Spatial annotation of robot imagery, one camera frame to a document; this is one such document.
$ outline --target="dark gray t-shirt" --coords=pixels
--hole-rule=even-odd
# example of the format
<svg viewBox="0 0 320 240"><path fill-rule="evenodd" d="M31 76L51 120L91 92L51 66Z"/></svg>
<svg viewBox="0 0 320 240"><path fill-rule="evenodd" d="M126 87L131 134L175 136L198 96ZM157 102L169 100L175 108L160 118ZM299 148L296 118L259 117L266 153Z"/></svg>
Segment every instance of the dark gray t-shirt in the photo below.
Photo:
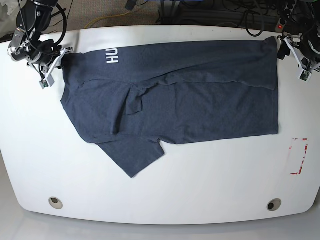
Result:
<svg viewBox="0 0 320 240"><path fill-rule="evenodd" d="M160 141L277 134L277 51L270 37L68 54L61 103L82 139L134 177L164 155Z"/></svg>

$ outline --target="t-shirt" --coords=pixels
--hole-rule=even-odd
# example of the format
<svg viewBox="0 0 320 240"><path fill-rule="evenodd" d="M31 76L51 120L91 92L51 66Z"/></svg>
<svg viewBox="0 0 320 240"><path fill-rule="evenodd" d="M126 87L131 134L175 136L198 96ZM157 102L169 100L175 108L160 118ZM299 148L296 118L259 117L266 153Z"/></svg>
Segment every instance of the t-shirt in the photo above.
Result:
<svg viewBox="0 0 320 240"><path fill-rule="evenodd" d="M270 37L68 54L61 103L80 137L134 177L164 155L160 141L277 134L277 52Z"/></svg>

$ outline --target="yellow cable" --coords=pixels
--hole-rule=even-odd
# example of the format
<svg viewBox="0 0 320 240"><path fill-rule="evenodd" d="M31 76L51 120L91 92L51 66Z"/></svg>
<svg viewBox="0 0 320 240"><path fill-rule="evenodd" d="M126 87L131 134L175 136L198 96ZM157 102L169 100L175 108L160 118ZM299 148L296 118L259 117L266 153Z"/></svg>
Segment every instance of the yellow cable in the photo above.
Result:
<svg viewBox="0 0 320 240"><path fill-rule="evenodd" d="M97 17L96 19L93 19L91 22L89 22L87 25L85 25L84 29L87 29L89 26L92 27L94 24L96 24L97 22L99 22L101 20L122 17L122 16L128 15L130 13L132 13L132 12L128 11L126 13L119 14L119 15Z"/></svg>

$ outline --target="shirt sleeve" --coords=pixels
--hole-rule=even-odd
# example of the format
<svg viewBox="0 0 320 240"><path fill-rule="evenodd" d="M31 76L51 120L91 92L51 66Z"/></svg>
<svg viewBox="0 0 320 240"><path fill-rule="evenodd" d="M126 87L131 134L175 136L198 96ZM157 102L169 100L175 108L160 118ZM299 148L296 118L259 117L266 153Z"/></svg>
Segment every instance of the shirt sleeve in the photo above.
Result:
<svg viewBox="0 0 320 240"><path fill-rule="evenodd" d="M96 144L131 178L165 154L158 141L136 136Z"/></svg>

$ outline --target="white table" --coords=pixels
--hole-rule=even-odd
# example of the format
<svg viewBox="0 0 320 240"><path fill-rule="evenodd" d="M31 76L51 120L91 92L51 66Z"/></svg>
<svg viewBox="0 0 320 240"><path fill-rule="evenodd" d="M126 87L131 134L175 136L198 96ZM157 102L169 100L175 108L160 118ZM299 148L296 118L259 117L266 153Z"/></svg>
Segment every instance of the white table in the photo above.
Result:
<svg viewBox="0 0 320 240"><path fill-rule="evenodd" d="M254 39L272 35L265 32ZM63 44L85 53L250 39L242 29L129 26L68 32ZM60 103L62 71L55 70L55 85L42 90L38 74L25 61L7 56L8 44L0 44L0 147L24 209L103 222L185 225L274 218L303 213L313 205L320 186L320 76L315 74L309 83L297 80L293 57L278 62L278 135L161 143L165 156L131 179L98 146L77 134ZM299 172L303 157L301 174L291 175ZM50 197L60 199L63 208L52 208ZM275 198L281 199L281 207L268 211L268 202Z"/></svg>

